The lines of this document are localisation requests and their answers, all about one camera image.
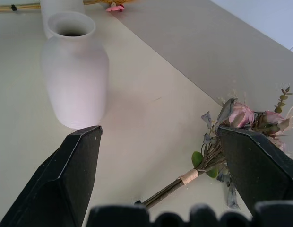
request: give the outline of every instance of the beige table surface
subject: beige table surface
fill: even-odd
[[[100,5],[86,13],[111,63],[89,207],[132,204],[192,168],[191,154],[207,130],[200,116],[210,111],[215,118],[220,106]],[[55,118],[43,84],[39,54],[45,40],[39,12],[0,14],[0,221],[72,132]],[[153,207],[151,219],[163,211],[188,219],[195,203],[209,204],[220,216],[228,210],[225,193],[223,184],[202,175]],[[239,212],[250,216],[238,200]]]

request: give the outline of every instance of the white vase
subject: white vase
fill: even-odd
[[[49,18],[64,11],[85,13],[83,0],[41,0],[43,30],[48,39],[52,37],[47,25]]]
[[[95,23],[78,12],[62,12],[48,21],[50,38],[41,68],[58,120],[72,129],[97,125],[106,103],[108,56],[94,37]]]

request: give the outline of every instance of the white wall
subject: white wall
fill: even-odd
[[[293,48],[293,0],[211,0],[287,49]]]

